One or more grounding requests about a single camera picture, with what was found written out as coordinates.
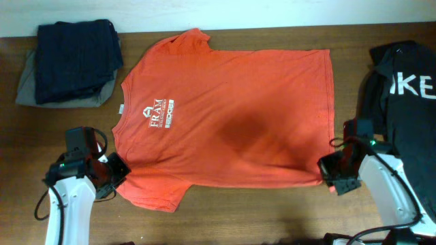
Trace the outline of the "red printed t-shirt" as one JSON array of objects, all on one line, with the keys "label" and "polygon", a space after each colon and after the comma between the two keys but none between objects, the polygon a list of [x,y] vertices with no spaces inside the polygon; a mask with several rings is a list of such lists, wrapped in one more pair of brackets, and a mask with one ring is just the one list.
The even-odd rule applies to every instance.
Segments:
[{"label": "red printed t-shirt", "polygon": [[332,152],[328,50],[214,50],[199,29],[151,47],[122,82],[116,151],[135,206],[175,211],[192,186],[315,186]]}]

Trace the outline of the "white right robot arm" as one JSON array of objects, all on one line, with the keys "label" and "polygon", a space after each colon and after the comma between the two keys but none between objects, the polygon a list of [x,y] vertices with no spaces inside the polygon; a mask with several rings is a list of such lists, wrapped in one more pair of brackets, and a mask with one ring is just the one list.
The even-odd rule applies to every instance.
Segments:
[{"label": "white right robot arm", "polygon": [[370,120],[344,122],[343,141],[335,148],[317,163],[323,181],[338,195],[365,185],[384,224],[353,236],[327,233],[324,244],[365,244],[364,236],[379,232],[386,232],[386,237],[368,244],[435,243],[435,220],[418,199],[392,145],[375,139]]}]

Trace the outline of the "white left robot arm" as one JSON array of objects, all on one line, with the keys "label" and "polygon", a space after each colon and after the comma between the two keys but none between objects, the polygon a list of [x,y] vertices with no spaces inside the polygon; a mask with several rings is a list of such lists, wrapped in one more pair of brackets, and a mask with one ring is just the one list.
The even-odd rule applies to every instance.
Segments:
[{"label": "white left robot arm", "polygon": [[67,130],[65,143],[43,179],[50,200],[45,243],[88,244],[93,204],[116,195],[131,170],[117,153],[106,156],[108,139],[98,129]]}]

